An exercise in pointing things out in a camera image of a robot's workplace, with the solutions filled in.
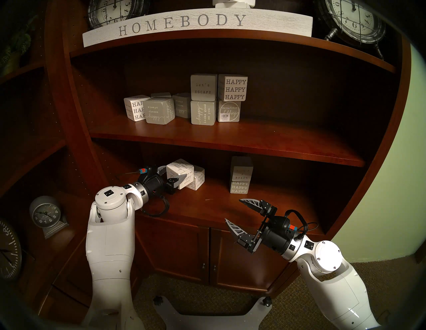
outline green wall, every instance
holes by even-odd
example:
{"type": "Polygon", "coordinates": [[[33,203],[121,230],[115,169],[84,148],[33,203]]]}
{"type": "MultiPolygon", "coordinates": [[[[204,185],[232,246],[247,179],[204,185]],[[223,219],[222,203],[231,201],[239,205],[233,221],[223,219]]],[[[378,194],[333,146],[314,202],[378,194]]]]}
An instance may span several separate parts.
{"type": "Polygon", "coordinates": [[[364,198],[332,240],[349,262],[410,255],[426,239],[426,63],[414,47],[411,51],[410,87],[395,140],[364,198]]]}

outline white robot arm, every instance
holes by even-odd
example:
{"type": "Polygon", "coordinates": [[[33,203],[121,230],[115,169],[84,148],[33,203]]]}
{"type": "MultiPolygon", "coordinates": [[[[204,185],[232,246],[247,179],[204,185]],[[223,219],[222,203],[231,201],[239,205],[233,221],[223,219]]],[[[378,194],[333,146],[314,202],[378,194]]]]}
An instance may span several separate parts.
{"type": "Polygon", "coordinates": [[[168,202],[163,191],[174,193],[185,175],[161,178],[165,167],[140,169],[137,182],[123,187],[100,190],[90,209],[86,237],[86,256],[92,272],[93,295],[89,310],[82,322],[84,327],[113,330],[144,330],[144,325],[133,308],[130,290],[130,269],[135,254],[135,211],[149,198],[168,202]]]}
{"type": "Polygon", "coordinates": [[[265,217],[256,235],[246,233],[226,219],[229,230],[240,245],[253,253],[262,243],[289,262],[296,261],[319,309],[338,329],[360,330],[380,326],[370,310],[364,282],[352,265],[342,257],[336,244],[330,241],[311,241],[305,235],[308,225],[295,210],[288,210],[281,217],[275,215],[276,207],[265,201],[240,201],[265,217]],[[290,225],[288,215],[292,212],[304,225],[302,233],[290,225]],[[333,271],[336,272],[333,279],[320,281],[317,278],[333,271]]]}

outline carpet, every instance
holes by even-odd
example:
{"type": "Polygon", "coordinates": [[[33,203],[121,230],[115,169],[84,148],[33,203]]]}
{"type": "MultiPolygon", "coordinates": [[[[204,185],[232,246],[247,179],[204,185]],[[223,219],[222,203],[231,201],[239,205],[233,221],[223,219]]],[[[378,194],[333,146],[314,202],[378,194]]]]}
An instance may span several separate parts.
{"type": "MultiPolygon", "coordinates": [[[[363,279],[371,310],[380,324],[385,324],[398,305],[408,295],[425,262],[416,264],[414,256],[353,263],[363,279]]],[[[146,330],[166,328],[155,312],[152,299],[165,296],[181,314],[239,315],[245,314],[258,299],[247,293],[200,285],[154,274],[144,279],[134,299],[136,312],[146,330]]],[[[303,279],[299,276],[273,300],[272,309],[264,318],[260,330],[336,329],[320,312],[303,279]]]]}

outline wooden shelf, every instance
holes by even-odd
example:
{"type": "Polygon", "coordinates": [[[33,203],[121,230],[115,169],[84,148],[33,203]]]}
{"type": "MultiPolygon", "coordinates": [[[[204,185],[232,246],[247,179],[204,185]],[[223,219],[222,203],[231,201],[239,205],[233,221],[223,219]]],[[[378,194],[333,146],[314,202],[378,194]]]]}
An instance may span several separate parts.
{"type": "Polygon", "coordinates": [[[42,68],[44,66],[44,61],[38,61],[31,64],[28,64],[26,66],[23,66],[22,68],[19,68],[18,70],[15,70],[3,77],[0,77],[0,85],[4,84],[6,81],[11,80],[19,75],[23,75],[24,73],[27,73],[29,71],[42,68]]]}
{"type": "Polygon", "coordinates": [[[270,32],[270,31],[254,31],[254,30],[236,30],[236,29],[206,29],[206,30],[187,30],[187,31],[169,31],[158,32],[151,34],[142,34],[133,37],[121,38],[103,43],[98,43],[93,46],[81,48],[70,52],[70,57],[76,57],[92,52],[97,52],[103,49],[114,48],[119,46],[131,45],[134,43],[145,43],[150,41],[161,40],[176,40],[176,39],[195,39],[195,38],[240,38],[240,39],[258,39],[281,41],[287,43],[296,43],[316,48],[329,50],[336,53],[341,53],[347,56],[355,57],[365,62],[376,65],[382,69],[396,73],[396,68],[375,56],[364,53],[358,49],[340,45],[330,41],[305,37],[296,34],[270,32]]]}
{"type": "Polygon", "coordinates": [[[239,123],[201,126],[176,117],[163,126],[119,115],[90,130],[90,136],[364,166],[364,160],[334,133],[278,121],[241,119],[239,123]]]}
{"type": "Polygon", "coordinates": [[[1,141],[0,197],[34,166],[65,146],[65,140],[27,136],[1,141]]]}
{"type": "MultiPolygon", "coordinates": [[[[227,218],[239,226],[256,230],[263,217],[239,202],[240,198],[255,198],[263,199],[277,207],[278,215],[283,215],[288,209],[296,209],[307,222],[318,222],[313,203],[302,190],[250,183],[248,194],[239,195],[229,193],[228,184],[229,182],[224,180],[206,177],[206,181],[196,191],[183,188],[177,190],[174,195],[166,195],[170,209],[162,218],[222,230],[227,230],[227,218]]],[[[155,198],[150,200],[144,209],[155,214],[163,210],[164,205],[159,198],[155,198]]],[[[291,215],[290,219],[294,226],[302,225],[296,216],[291,215]]],[[[324,235],[321,225],[309,234],[324,235]]]]}

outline black cable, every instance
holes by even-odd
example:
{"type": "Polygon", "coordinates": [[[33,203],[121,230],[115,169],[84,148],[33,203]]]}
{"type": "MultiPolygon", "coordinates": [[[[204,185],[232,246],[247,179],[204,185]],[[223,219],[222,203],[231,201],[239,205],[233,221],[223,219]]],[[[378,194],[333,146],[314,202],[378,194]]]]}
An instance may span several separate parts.
{"type": "MultiPolygon", "coordinates": [[[[308,225],[308,226],[309,226],[310,224],[316,224],[316,226],[315,226],[314,228],[308,229],[308,231],[309,231],[309,232],[310,232],[311,230],[314,230],[314,229],[318,228],[318,226],[319,226],[318,222],[308,222],[308,223],[307,223],[307,225],[308,225]]],[[[300,230],[300,227],[299,227],[299,228],[297,228],[297,231],[298,231],[298,232],[303,232],[303,230],[300,230]]]]}
{"type": "Polygon", "coordinates": [[[163,214],[165,214],[168,210],[169,210],[169,208],[170,208],[170,204],[169,204],[169,201],[163,196],[163,195],[157,195],[157,194],[155,194],[154,193],[154,195],[155,196],[158,196],[159,198],[161,198],[161,200],[163,201],[163,203],[164,203],[164,210],[161,212],[161,213],[159,213],[159,214],[150,214],[150,213],[148,213],[147,211],[145,211],[144,209],[141,209],[142,210],[142,212],[144,213],[144,214],[146,214],[147,216],[150,216],[150,217],[152,217],[152,218],[158,218],[158,217],[161,217],[163,214]]]}

